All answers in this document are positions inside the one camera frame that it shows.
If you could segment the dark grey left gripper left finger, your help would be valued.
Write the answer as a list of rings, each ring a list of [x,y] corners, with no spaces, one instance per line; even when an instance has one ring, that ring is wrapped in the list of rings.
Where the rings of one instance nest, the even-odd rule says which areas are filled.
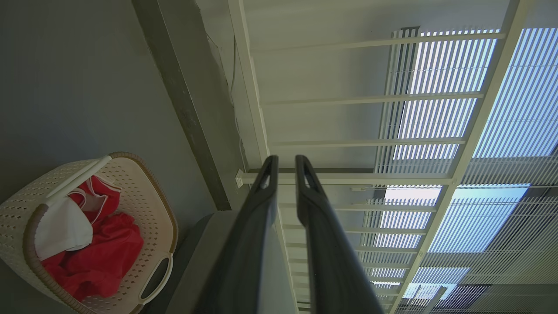
[[[212,266],[197,314],[293,314],[277,235],[279,157],[257,173],[225,245]]]

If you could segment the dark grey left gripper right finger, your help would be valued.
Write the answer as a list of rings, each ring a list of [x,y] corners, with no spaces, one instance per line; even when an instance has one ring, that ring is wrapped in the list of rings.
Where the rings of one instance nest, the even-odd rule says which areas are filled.
[[[296,211],[306,233],[313,314],[382,314],[311,162],[295,157]]]

